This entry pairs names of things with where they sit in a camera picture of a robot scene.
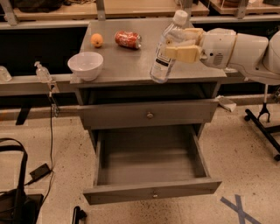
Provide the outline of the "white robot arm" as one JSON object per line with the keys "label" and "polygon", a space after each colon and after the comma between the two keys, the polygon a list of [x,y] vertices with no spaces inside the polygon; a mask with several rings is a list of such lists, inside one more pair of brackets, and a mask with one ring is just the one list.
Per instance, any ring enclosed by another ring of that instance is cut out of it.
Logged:
{"label": "white robot arm", "polygon": [[162,47],[164,56],[205,66],[231,68],[244,77],[267,85],[279,85],[279,32],[271,39],[215,28],[203,31],[186,28],[178,32],[181,41],[169,40]]}

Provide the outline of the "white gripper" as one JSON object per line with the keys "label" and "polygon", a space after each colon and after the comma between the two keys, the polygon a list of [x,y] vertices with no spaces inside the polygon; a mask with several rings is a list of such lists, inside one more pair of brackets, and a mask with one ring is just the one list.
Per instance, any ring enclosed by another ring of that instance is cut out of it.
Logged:
{"label": "white gripper", "polygon": [[177,46],[166,47],[166,57],[185,63],[194,63],[200,59],[205,66],[219,69],[227,66],[236,40],[235,31],[222,28],[207,32],[201,28],[185,28],[177,29],[173,34],[175,37],[172,43]]}

